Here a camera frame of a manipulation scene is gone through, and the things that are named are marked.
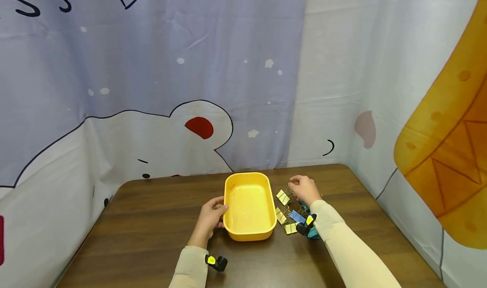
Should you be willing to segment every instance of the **plastic container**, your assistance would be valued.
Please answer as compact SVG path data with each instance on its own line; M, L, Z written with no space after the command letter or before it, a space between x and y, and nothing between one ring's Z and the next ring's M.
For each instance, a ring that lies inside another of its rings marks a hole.
M276 226L276 207L269 178L262 173L236 173L225 181L223 224L233 240L269 238Z

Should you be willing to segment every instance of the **red patch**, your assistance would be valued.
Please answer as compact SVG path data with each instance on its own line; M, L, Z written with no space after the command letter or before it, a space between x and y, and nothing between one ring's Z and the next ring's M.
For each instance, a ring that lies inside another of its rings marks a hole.
M0 266L5 261L5 248L3 246L3 216L0 216Z
M201 116L197 116L186 122L185 127L205 140L213 135L213 125Z

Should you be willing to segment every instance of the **wooden table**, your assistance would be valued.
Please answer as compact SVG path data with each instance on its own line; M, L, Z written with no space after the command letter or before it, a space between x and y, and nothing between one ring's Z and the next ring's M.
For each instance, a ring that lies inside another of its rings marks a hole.
M286 189L289 177L310 176L323 198L384 260L404 288L444 287L348 167L334 164L262 173L269 177L274 194ZM57 287L167 287L201 205L223 195L229 175L125 183ZM321 240L298 233L287 236L279 224L262 242L238 243L224 231L216 231L208 248L212 255L228 259L224 273L209 269L208 288L344 287Z

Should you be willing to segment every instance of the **hand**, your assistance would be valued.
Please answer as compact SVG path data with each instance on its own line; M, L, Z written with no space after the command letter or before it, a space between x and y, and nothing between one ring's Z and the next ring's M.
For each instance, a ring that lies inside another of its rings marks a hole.
M222 216L228 210L228 205L222 205L223 196L211 199L201 207L200 216L196 221L188 246L206 249L208 240L213 236L214 228L223 228Z
M289 179L287 186L294 192L296 198L304 201L308 207L317 200L321 200L320 192L315 186L315 181L310 179L308 176L296 175Z

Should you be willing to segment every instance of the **curtain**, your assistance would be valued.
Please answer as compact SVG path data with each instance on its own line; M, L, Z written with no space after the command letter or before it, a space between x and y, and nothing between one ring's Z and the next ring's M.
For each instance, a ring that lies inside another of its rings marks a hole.
M306 4L288 166L348 165L450 288L487 283L486 7Z
M484 287L486 16L487 0L0 0L2 287L49 287L127 181L328 163L447 287Z
M134 179L286 166L306 0L0 0L1 287Z

